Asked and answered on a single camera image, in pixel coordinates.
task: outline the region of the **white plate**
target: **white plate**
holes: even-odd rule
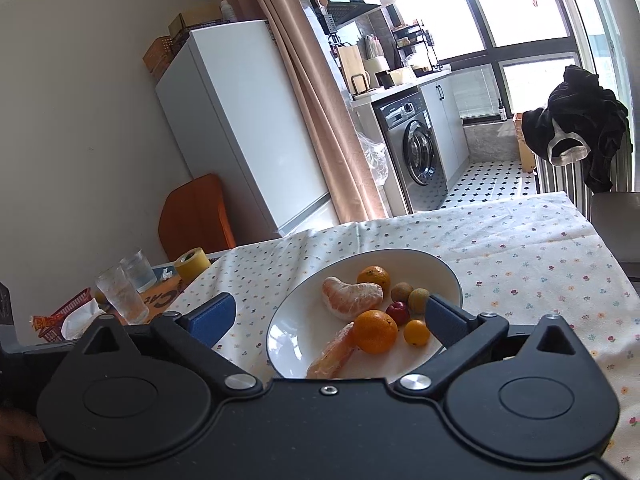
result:
[[[333,316],[322,303],[322,282],[329,276],[336,276],[346,283],[355,283],[358,273],[372,265],[386,269],[391,277],[391,286],[408,282],[414,288],[426,288],[450,303],[462,306],[462,290],[456,275],[447,264],[431,254],[409,249],[355,254],[307,278],[276,310],[267,332],[267,352],[271,365],[282,377],[303,379],[309,365],[346,324]],[[380,310],[386,310],[389,304],[391,299],[385,296]],[[433,336],[426,346],[410,346],[404,341],[402,330],[388,353],[370,355],[356,351],[338,376],[385,377],[390,382],[395,381],[420,366],[441,346]]]

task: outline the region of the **floral tablecloth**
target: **floral tablecloth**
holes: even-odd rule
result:
[[[238,304],[236,325],[216,350],[266,381],[274,310],[323,267],[380,248],[413,248],[450,265],[471,313],[515,324],[558,312],[618,394],[620,423],[605,458],[640,479],[640,298],[591,224],[564,193],[349,223],[229,251],[172,306],[186,313],[219,292]]]

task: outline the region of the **kitchen counter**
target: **kitchen counter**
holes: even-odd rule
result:
[[[414,88],[416,86],[422,86],[424,84],[437,81],[438,79],[442,79],[449,74],[451,74],[451,70],[441,70],[440,72],[434,72],[433,74],[423,75],[422,77],[419,77],[418,79],[416,79],[415,81],[412,81],[411,83],[392,86],[391,88],[388,88],[385,91],[378,92],[377,94],[372,94],[368,97],[363,97],[362,99],[358,99],[356,101],[352,101],[351,108],[357,108],[362,105],[371,104],[375,101],[380,101],[380,99],[384,99],[385,97],[389,97],[390,95],[397,94],[402,90],[408,90],[409,88]]]

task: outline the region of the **washing machine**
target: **washing machine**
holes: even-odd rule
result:
[[[409,213],[439,209],[447,180],[418,87],[373,103]]]

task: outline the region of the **bottle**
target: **bottle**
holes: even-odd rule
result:
[[[228,1],[222,0],[220,2],[220,11],[222,12],[222,17],[228,22],[235,23],[238,21],[234,8]]]
[[[507,110],[504,107],[504,105],[502,104],[502,99],[498,99],[498,110],[500,111],[500,120],[501,121],[506,121],[507,120]]]

